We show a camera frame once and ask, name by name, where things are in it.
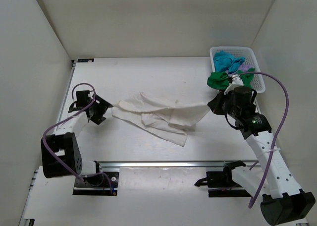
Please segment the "white t shirt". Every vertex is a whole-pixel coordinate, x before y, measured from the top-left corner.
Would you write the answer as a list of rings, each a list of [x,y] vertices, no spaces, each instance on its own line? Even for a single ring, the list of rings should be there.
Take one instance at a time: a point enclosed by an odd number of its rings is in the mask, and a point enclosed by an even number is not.
[[[183,104],[178,100],[157,98],[144,92],[121,100],[112,108],[112,116],[181,147],[187,132],[210,111],[206,103]]]

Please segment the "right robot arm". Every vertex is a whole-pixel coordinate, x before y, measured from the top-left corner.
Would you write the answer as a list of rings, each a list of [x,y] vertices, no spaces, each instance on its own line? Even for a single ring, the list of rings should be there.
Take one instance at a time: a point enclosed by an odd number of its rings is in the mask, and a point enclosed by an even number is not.
[[[271,226],[303,219],[316,199],[302,189],[287,167],[267,118],[257,112],[256,95],[255,90],[239,86],[220,90],[208,103],[214,114],[235,120],[231,128],[241,132],[264,172],[258,177],[244,163],[232,162],[226,165],[222,182],[230,187],[242,186],[251,196],[249,207],[259,202],[262,215]]]

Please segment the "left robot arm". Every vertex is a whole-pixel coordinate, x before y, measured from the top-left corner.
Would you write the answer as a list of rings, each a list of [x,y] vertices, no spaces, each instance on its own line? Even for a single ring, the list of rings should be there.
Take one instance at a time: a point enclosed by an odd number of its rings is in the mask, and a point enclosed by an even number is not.
[[[106,120],[104,114],[113,105],[91,91],[77,91],[69,106],[67,118],[54,127],[52,134],[44,133],[41,139],[41,154],[46,178],[73,175],[78,179],[86,177],[92,185],[103,181],[103,172],[93,161],[82,159],[77,138],[82,129],[92,122],[100,125]]]

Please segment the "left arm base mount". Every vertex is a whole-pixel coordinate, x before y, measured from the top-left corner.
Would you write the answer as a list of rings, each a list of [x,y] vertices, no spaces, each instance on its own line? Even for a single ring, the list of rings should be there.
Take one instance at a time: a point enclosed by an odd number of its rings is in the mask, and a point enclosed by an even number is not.
[[[117,196],[119,185],[119,167],[109,166],[106,163],[96,162],[95,176],[83,177],[84,181],[76,179],[73,195],[76,196]]]

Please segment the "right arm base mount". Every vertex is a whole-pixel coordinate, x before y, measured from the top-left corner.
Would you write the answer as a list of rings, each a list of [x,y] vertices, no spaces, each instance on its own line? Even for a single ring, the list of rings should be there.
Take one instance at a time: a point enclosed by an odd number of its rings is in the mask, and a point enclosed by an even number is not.
[[[207,170],[206,177],[197,180],[194,186],[207,186],[209,198],[250,198],[251,195],[232,179],[233,170],[246,166],[243,161],[225,163],[221,171]]]

